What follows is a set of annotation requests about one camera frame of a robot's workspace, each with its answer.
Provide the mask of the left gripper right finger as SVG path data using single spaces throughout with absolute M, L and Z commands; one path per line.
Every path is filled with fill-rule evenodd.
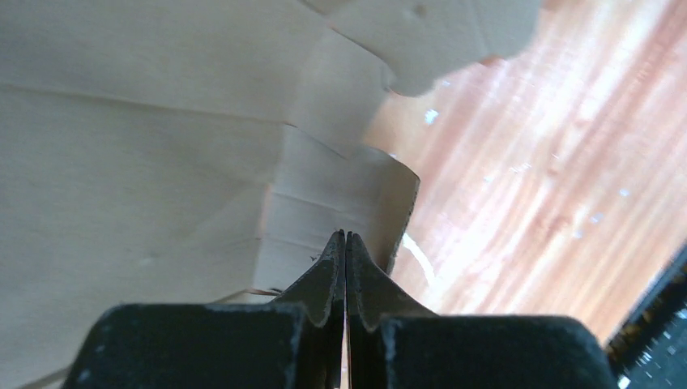
M 405 293 L 355 233 L 346 242 L 353 388 L 614 388 L 597 339 L 576 319 L 440 315 Z

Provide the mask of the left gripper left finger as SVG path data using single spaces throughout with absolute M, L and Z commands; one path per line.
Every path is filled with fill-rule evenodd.
M 66 388 L 336 388 L 345 234 L 262 304 L 123 304 L 88 332 Z

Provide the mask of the brown cardboard box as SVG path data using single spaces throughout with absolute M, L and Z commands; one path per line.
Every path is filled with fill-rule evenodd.
M 531 41 L 540 1 L 4 1 L 1 385 L 132 302 L 282 289 L 340 229 L 392 267 L 420 180 L 391 93 Z

